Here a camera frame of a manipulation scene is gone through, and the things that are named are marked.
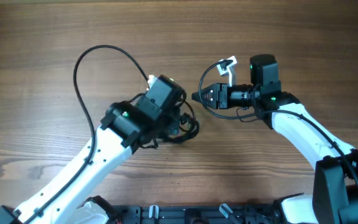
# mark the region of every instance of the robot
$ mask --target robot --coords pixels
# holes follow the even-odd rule
[[[94,129],[76,84],[76,72],[89,52],[110,48],[128,56],[148,80],[149,89],[133,99],[113,103],[100,126]],[[191,95],[214,116],[245,119],[256,116],[285,136],[308,160],[314,173],[313,195],[289,195],[271,204],[218,207],[112,206],[100,196],[86,196],[109,172],[138,148],[157,148],[157,139],[181,143],[199,131],[195,112],[186,102],[186,91],[163,75],[147,78],[140,65],[124,50],[111,45],[88,49],[74,69],[74,86],[89,122],[91,139],[80,153],[43,189],[17,208],[0,206],[0,223],[358,223],[358,149],[332,135],[291,93],[282,91],[273,55],[250,58],[251,84],[237,84],[232,56],[210,66],[198,91]],[[202,89],[204,77],[217,67],[227,83]],[[187,105],[191,114],[181,114]],[[252,114],[223,116],[214,110],[253,108]],[[355,184],[346,185],[344,179]]]

